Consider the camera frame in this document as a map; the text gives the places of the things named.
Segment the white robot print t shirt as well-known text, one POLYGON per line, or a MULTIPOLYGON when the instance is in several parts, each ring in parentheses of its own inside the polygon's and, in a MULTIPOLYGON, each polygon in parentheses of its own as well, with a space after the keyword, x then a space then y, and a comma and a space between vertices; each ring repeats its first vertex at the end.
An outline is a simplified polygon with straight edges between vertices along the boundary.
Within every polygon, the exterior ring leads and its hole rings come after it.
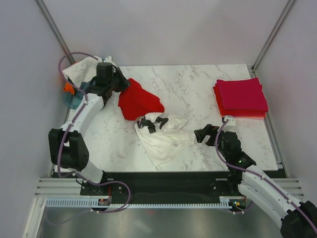
POLYGON ((166 113, 148 113, 136 120, 135 131, 156 170, 197 143, 194 132, 185 129, 187 124, 183 116, 166 113))

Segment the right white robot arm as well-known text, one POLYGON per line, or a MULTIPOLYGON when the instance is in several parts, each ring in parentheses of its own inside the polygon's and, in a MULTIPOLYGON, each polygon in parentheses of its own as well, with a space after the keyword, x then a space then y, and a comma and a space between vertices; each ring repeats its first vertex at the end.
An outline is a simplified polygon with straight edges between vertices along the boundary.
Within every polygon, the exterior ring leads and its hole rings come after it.
POLYGON ((316 206, 310 201, 302 202, 273 181, 242 150, 237 134, 223 128, 207 124, 194 134, 199 143, 208 136, 206 145, 215 147, 220 160, 227 165, 231 175, 226 186, 228 192, 252 200, 270 216, 284 238, 315 238, 316 206))

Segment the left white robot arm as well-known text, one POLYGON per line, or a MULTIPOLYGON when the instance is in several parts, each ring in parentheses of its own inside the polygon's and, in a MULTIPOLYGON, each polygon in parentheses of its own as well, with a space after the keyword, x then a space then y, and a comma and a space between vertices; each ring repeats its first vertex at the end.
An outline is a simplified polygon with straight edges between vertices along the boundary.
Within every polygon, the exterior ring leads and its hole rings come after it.
POLYGON ((51 162, 57 166, 58 175, 64 178, 60 169, 68 169, 71 174, 90 182, 96 194, 103 195, 107 193, 109 184, 102 179, 103 170, 90 161, 84 135, 112 93, 124 91, 130 82, 120 68, 110 62, 98 63, 96 73, 95 77, 77 89, 83 98, 74 116, 59 129, 51 129, 48 138, 51 162))

